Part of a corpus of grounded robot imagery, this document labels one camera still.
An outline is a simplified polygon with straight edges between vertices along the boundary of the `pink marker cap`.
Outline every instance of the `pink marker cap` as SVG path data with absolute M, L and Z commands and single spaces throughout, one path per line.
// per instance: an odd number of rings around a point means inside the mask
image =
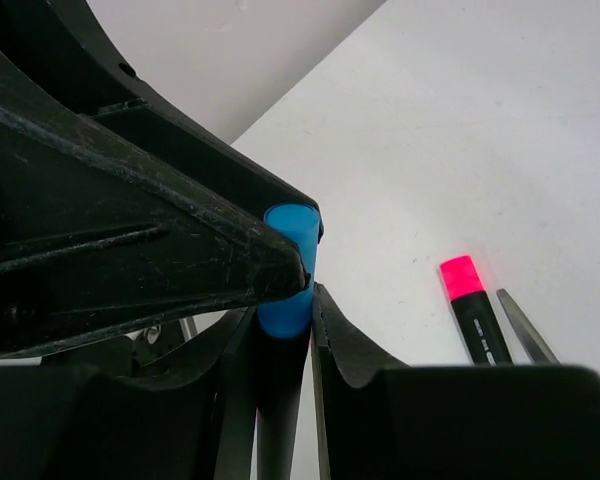
M 440 272 L 449 300 L 484 291 L 476 267 L 469 255 L 447 260 L 440 265 Z

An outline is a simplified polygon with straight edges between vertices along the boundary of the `blue cylinder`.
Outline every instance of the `blue cylinder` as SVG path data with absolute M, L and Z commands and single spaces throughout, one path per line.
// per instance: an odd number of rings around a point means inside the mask
M 306 290 L 258 307 L 260 325 L 269 336 L 293 338 L 300 335 L 311 321 L 320 213 L 308 205 L 283 204 L 267 210 L 264 222 L 298 245 L 304 268 L 311 274 Z

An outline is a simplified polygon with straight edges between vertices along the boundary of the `scissors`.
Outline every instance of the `scissors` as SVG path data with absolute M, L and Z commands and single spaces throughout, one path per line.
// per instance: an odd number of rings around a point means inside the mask
M 529 358 L 534 363 L 560 363 L 511 295 L 504 288 L 498 290 L 496 295 Z

